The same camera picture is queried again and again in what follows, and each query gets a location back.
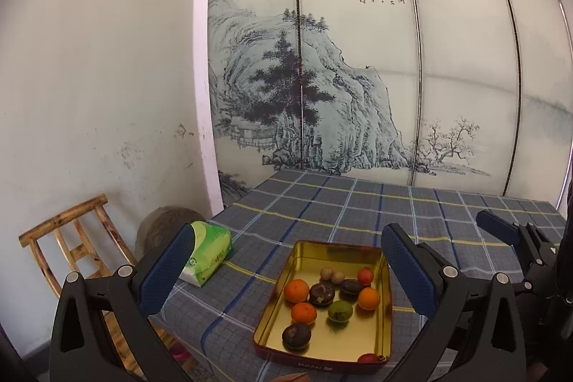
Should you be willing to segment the orange round fruit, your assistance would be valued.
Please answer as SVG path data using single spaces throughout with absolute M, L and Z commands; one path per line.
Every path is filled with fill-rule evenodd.
M 375 310 L 381 302 L 381 296 L 373 287 L 365 287 L 358 294 L 357 304 L 365 311 Z

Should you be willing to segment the green tissue pack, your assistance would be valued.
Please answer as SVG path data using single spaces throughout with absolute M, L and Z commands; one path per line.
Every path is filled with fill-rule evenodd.
M 194 221 L 191 227 L 194 248 L 179 278 L 202 287 L 231 252 L 232 237 L 228 229 L 205 221 Z

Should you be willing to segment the grey round stool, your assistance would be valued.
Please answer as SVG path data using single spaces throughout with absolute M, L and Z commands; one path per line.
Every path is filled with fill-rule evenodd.
M 205 221 L 199 212 L 187 207 L 160 207 L 150 213 L 140 224 L 135 258 L 141 260 L 146 252 L 162 244 L 173 230 L 194 221 Z

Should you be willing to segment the wooden bamboo chair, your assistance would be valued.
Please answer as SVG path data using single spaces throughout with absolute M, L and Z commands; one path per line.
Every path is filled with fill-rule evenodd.
M 110 271 L 80 221 L 97 215 L 120 249 L 125 264 L 135 259 L 105 211 L 101 194 L 40 223 L 19 236 L 58 297 L 49 351 L 52 381 L 185 381 L 161 337 L 134 308 L 111 311 L 107 297 Z

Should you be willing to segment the grey plaid tablecloth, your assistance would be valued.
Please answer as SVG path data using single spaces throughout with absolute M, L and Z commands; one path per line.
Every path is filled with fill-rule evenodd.
M 281 364 L 281 334 L 290 322 L 281 299 L 285 284 L 293 278 L 315 284 L 325 267 L 349 278 L 376 267 L 390 223 L 469 276 L 503 272 L 519 282 L 514 249 L 477 226 L 482 209 L 534 224 L 552 242 L 564 234 L 564 218 L 546 202 L 279 171 L 216 215 L 231 234 L 230 254 L 204 285 L 177 283 L 155 320 L 217 381 L 269 381 L 295 372 L 340 381 L 335 351 L 355 362 L 385 340 L 384 330 L 361 309 L 341 328 L 321 313 L 304 360 Z

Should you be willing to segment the dark brown mangosteen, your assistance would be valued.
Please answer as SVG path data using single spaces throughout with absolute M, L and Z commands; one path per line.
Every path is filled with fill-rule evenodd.
M 281 342 L 285 348 L 292 351 L 303 351 L 312 338 L 312 329 L 306 323 L 294 323 L 285 328 L 281 334 Z

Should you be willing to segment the small red tomato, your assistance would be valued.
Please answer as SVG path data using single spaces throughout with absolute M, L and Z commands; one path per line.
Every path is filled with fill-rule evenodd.
M 370 267 L 363 267 L 356 276 L 356 280 L 363 286 L 369 287 L 374 280 L 374 271 Z

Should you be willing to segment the orange tangerine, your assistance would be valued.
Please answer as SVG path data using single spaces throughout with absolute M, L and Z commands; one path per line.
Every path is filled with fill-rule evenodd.
M 292 307 L 290 316 L 293 323 L 312 325 L 318 317 L 318 311 L 312 304 L 302 301 Z

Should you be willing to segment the tan round longan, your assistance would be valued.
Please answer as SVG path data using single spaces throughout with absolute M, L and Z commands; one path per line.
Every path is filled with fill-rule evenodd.
M 330 281 L 334 285 L 339 285 L 346 279 L 345 274 L 342 271 L 334 271 L 330 277 Z

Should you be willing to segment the orange mandarin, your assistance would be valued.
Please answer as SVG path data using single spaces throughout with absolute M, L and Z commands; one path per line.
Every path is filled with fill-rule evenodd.
M 285 299 L 292 304 L 303 303 L 308 299 L 310 287 L 308 283 L 300 278 L 292 279 L 285 285 Z

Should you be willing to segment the tan brown longan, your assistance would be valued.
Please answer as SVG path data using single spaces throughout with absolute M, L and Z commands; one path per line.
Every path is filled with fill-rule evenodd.
M 330 267 L 324 267 L 321 270 L 321 280 L 329 281 L 332 277 L 333 270 Z

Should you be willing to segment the dark purple mangosteen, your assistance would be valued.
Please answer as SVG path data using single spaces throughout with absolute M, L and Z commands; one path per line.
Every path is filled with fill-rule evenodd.
M 318 308 L 329 307 L 335 295 L 336 290 L 331 283 L 319 282 L 310 288 L 308 302 Z

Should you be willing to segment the green tomato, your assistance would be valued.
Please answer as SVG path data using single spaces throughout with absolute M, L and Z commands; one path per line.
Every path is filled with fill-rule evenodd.
M 336 300 L 327 308 L 328 319 L 336 324 L 347 323 L 353 315 L 353 307 L 346 300 Z

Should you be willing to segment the gold metal tin tray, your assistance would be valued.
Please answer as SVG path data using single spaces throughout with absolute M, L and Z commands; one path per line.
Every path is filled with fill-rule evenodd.
M 373 246 L 297 241 L 255 328 L 270 362 L 374 374 L 389 361 L 389 264 Z

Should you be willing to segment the dark brown avocado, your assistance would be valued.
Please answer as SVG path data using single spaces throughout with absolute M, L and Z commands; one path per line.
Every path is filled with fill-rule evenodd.
M 345 279 L 340 285 L 339 296 L 342 300 L 356 301 L 364 286 L 356 279 Z

